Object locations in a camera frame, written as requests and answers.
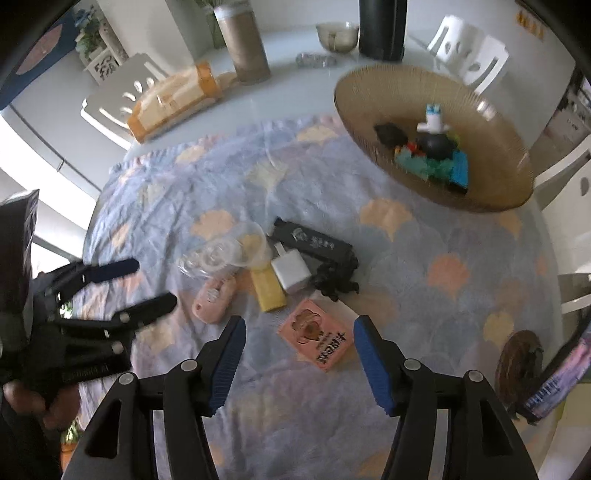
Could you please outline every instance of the orange packaging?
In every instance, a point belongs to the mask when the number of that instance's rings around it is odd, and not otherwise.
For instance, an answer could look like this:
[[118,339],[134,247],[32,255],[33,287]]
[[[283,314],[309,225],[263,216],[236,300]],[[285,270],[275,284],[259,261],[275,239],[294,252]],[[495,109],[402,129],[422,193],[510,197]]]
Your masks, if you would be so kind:
[[127,120],[139,143],[217,102],[236,83],[236,74],[212,75],[209,63],[193,65],[156,83],[140,97]]
[[301,302],[277,332],[322,370],[330,369],[353,344],[353,332],[310,299]]

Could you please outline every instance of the thermos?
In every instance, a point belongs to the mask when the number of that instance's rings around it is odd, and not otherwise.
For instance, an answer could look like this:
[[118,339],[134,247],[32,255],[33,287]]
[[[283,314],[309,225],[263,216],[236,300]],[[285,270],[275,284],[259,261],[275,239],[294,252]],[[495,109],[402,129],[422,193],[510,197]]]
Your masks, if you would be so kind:
[[214,12],[238,80],[247,85],[267,80],[271,71],[250,2],[222,5]]
[[359,52],[383,61],[404,57],[408,0],[359,0]]

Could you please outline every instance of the blue gripper pad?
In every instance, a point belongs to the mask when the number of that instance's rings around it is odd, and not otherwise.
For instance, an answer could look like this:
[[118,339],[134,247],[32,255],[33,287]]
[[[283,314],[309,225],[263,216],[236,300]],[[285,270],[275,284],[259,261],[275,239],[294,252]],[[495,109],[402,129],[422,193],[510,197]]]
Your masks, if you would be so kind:
[[392,389],[400,378],[404,356],[394,342],[382,339],[367,315],[355,320],[353,337],[375,401],[393,417],[396,402],[392,397]]
[[226,403],[245,344],[246,323],[242,317],[234,315],[220,338],[203,345],[196,358],[203,367],[201,378],[207,388],[211,415]]

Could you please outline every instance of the white chair backrest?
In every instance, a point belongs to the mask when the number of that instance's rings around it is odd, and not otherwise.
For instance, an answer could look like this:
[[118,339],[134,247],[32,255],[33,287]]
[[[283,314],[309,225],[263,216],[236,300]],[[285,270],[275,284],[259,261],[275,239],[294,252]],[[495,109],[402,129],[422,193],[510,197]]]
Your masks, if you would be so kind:
[[[539,175],[539,186],[591,154],[591,135],[554,167]],[[591,273],[591,161],[587,161],[542,211],[559,274]]]
[[454,15],[443,19],[427,48],[478,94],[501,79],[509,59],[503,42]]
[[164,80],[166,74],[145,53],[138,53],[107,77],[82,103],[82,117],[101,133],[128,150],[133,135],[127,126],[139,97]]

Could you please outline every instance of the person's hand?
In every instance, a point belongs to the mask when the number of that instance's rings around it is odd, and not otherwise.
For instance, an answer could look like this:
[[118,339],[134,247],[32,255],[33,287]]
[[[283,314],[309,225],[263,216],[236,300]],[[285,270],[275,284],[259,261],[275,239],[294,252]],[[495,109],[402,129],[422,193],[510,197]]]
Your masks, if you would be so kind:
[[62,388],[49,409],[41,395],[26,389],[19,381],[4,385],[4,397],[19,415],[44,414],[43,423],[48,430],[68,428],[80,410],[78,385]]

